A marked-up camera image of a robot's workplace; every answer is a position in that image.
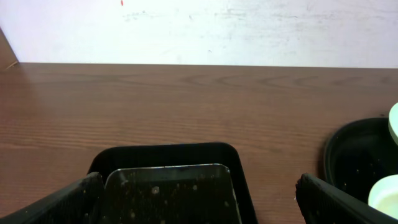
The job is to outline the black rectangular tray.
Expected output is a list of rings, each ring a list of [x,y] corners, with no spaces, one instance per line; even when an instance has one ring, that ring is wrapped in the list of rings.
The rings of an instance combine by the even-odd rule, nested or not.
[[[237,150],[225,142],[119,146],[90,165],[99,223],[257,223]]]

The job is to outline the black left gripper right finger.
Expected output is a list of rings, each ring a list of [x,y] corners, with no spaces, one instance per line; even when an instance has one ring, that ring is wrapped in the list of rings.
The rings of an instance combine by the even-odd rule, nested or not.
[[[397,224],[397,219],[311,174],[302,174],[295,186],[307,224]]]

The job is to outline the light green plate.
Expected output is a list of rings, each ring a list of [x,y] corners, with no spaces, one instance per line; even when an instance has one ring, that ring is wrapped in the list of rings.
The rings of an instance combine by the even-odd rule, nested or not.
[[[390,175],[378,180],[371,188],[368,205],[397,219],[398,176]]]

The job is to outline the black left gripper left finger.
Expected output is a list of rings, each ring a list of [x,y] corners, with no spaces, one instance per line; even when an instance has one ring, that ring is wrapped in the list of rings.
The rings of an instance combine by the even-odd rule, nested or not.
[[[102,176],[92,172],[61,190],[1,218],[1,224],[97,223],[103,196]]]

